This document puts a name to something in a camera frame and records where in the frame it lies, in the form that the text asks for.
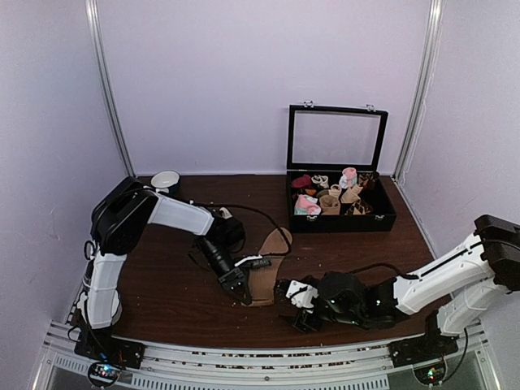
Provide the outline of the tan brown ribbed sock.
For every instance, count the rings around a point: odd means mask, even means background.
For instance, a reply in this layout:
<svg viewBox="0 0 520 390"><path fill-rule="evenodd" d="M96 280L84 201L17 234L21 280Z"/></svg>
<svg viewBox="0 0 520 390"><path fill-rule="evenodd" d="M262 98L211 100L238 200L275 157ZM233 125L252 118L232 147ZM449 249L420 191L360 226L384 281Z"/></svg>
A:
<svg viewBox="0 0 520 390"><path fill-rule="evenodd" d="M273 230L264 240L258 251L260 255L281 254L268 256L270 266L253 269L249 272L249 291L252 302L249 307L271 306L275 303L275 284L278 270L286 257L288 244L278 229Z"/></svg>

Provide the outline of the cream and brown sock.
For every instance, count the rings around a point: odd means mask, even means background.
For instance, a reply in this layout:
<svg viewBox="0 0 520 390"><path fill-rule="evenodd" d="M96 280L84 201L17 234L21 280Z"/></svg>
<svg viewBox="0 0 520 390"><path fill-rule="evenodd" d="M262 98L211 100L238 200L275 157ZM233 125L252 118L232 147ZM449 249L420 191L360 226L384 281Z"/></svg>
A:
<svg viewBox="0 0 520 390"><path fill-rule="evenodd" d="M232 217L232 213L226 207L220 207L219 214L223 219L230 219Z"/></svg>

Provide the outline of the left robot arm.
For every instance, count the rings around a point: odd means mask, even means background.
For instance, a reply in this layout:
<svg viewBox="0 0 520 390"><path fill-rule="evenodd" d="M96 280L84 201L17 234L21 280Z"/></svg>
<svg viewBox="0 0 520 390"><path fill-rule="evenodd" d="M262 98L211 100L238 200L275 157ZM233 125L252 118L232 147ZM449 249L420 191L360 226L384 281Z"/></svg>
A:
<svg viewBox="0 0 520 390"><path fill-rule="evenodd" d="M193 234L223 290L245 305L252 301L247 271L231 256L232 248L245 237L241 222L232 216L176 200L128 177L94 208L91 222L91 239L84 247L89 264L80 310L95 329L84 345L100 361L112 359L117 352L115 340L99 329L117 321L120 272L150 224Z"/></svg>

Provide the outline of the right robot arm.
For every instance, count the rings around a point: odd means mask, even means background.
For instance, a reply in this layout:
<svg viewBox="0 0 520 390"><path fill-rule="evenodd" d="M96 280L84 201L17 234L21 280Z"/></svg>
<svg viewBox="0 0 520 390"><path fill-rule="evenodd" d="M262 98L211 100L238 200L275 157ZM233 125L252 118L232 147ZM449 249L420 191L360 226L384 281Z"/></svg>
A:
<svg viewBox="0 0 520 390"><path fill-rule="evenodd" d="M321 279L282 279L275 291L298 309L294 327L314 331L323 322L362 329L386 329L452 292L457 295L432 315L432 326L417 340L422 358L434 358L482 312L519 290L519 226L485 214L461 244L408 274L366 286L356 272L329 271Z"/></svg>

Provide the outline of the tan rolled sock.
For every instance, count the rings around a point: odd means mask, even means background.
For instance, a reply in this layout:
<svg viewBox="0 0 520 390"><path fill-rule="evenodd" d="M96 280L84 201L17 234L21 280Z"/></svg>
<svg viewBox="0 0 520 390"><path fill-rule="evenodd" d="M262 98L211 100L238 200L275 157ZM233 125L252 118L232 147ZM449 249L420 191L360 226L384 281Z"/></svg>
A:
<svg viewBox="0 0 520 390"><path fill-rule="evenodd" d="M340 195L342 188L338 184L332 185L328 189L321 190L317 193L318 204L320 205L322 215L339 215L340 214Z"/></svg>

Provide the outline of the dark red rolled sock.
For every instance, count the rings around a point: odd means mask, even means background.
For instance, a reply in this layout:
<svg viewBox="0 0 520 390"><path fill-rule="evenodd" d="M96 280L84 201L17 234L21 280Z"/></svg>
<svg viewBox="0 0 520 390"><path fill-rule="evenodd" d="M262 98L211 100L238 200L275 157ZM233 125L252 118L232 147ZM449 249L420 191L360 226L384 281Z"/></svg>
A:
<svg viewBox="0 0 520 390"><path fill-rule="evenodd" d="M313 187L312 178L310 175L302 175L292 180L292 189L309 189Z"/></svg>

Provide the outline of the brown diamond rolled sock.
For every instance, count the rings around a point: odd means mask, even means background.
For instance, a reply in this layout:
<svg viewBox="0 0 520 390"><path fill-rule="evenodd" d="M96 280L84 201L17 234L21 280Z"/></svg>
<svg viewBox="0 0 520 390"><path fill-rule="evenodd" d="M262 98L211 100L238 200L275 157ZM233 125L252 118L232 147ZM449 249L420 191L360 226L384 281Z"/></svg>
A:
<svg viewBox="0 0 520 390"><path fill-rule="evenodd" d="M359 200L353 202L345 212L345 214L348 216L370 215L372 213L373 213L373 207L362 199L359 199Z"/></svg>

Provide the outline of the cream brown rolled sock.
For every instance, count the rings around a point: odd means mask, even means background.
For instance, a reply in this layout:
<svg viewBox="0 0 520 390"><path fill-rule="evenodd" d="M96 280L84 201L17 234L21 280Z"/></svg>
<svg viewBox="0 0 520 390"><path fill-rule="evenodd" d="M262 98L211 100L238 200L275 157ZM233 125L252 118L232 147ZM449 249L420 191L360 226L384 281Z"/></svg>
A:
<svg viewBox="0 0 520 390"><path fill-rule="evenodd" d="M327 175L313 175L311 177L313 186L320 189L329 189L328 176Z"/></svg>

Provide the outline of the right round circuit board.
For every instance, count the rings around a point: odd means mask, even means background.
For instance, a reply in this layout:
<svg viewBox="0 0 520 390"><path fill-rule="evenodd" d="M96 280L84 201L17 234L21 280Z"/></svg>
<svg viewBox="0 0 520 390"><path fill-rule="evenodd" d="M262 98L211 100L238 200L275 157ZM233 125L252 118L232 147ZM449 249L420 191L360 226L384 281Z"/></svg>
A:
<svg viewBox="0 0 520 390"><path fill-rule="evenodd" d="M414 367L414 378L429 387L440 384L447 374L447 366L444 362L435 362Z"/></svg>

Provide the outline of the left round circuit board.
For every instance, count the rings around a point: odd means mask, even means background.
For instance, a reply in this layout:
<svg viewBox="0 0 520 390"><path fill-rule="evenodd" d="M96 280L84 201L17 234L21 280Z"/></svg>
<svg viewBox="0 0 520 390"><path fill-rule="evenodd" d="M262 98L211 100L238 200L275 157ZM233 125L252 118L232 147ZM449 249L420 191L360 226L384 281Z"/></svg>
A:
<svg viewBox="0 0 520 390"><path fill-rule="evenodd" d="M109 387L120 377L122 368L108 362L94 362L87 370L87 379L97 387Z"/></svg>

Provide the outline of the front aluminium rail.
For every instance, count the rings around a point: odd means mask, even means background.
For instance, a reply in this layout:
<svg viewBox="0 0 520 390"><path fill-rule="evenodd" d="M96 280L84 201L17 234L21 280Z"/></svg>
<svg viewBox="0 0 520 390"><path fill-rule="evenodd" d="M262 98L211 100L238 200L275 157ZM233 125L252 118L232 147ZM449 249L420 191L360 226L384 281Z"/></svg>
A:
<svg viewBox="0 0 520 390"><path fill-rule="evenodd" d="M87 379L93 360L74 354L73 336L63 323L51 322L37 355L29 389L95 389ZM397 367L388 345L399 339L293 349L217 349L141 342L141 367L127 368L108 389L505 389L480 323L468 328L468 347L444 360ZM415 371L446 363L441 386L423 385Z"/></svg>

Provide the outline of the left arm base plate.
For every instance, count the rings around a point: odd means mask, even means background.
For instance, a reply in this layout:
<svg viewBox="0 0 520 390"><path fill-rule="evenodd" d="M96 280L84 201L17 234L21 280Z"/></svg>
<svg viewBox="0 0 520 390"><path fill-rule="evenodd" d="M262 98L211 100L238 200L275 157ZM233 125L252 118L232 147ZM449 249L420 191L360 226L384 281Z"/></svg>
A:
<svg viewBox="0 0 520 390"><path fill-rule="evenodd" d="M144 344L120 339L109 339L104 346L94 339L78 340L74 348L77 355L132 369L141 367L144 352Z"/></svg>

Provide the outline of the left aluminium frame post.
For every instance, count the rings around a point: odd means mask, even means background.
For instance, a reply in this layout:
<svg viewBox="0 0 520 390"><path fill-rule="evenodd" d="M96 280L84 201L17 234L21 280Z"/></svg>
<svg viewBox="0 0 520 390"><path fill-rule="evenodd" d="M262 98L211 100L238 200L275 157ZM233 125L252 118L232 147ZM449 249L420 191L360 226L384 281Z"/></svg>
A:
<svg viewBox="0 0 520 390"><path fill-rule="evenodd" d="M128 176L136 177L137 175L121 127L119 113L115 102L115 95L111 85L111 78L102 39L102 26L99 19L98 2L95 0L86 0L84 4L93 51L97 62L98 74L101 81L102 97L106 107L110 129L114 136L115 144L126 174Z"/></svg>

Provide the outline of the aluminium frame post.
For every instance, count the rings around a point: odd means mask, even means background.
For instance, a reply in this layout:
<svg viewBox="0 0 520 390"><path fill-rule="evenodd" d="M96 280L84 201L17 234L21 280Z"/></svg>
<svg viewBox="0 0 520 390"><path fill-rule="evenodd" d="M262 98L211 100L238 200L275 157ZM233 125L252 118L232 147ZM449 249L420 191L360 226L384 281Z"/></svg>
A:
<svg viewBox="0 0 520 390"><path fill-rule="evenodd" d="M126 174L128 176L136 177L137 175L121 127L119 113L115 102L115 95L111 85L111 78L102 39L102 26L99 19L98 2L95 0L86 0L84 4L93 51L97 62L98 74L101 81L102 97L106 107L110 129L114 136L115 144Z"/></svg>
<svg viewBox="0 0 520 390"><path fill-rule="evenodd" d="M403 140L401 152L399 154L396 169L393 174L394 180L399 185L403 185L405 183L405 175L410 169L424 115L426 114L426 97L435 73L436 60L440 44L443 11L444 1L430 1L430 10L422 51L422 60L418 73L418 80L405 130L405 138Z"/></svg>

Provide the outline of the right aluminium frame post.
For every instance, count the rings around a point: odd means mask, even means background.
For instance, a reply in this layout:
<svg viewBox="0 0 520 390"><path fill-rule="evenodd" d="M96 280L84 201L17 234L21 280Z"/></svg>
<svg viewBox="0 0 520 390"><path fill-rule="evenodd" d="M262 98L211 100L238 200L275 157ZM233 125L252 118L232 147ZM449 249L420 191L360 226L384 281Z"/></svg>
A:
<svg viewBox="0 0 520 390"><path fill-rule="evenodd" d="M405 183L405 175L410 169L424 115L426 114L426 97L435 73L436 60L440 44L443 11L444 1L430 1L430 10L422 51L422 60L418 73L418 80L405 130L405 138L403 140L401 152L399 154L396 169L393 174L394 180L399 185L403 185Z"/></svg>

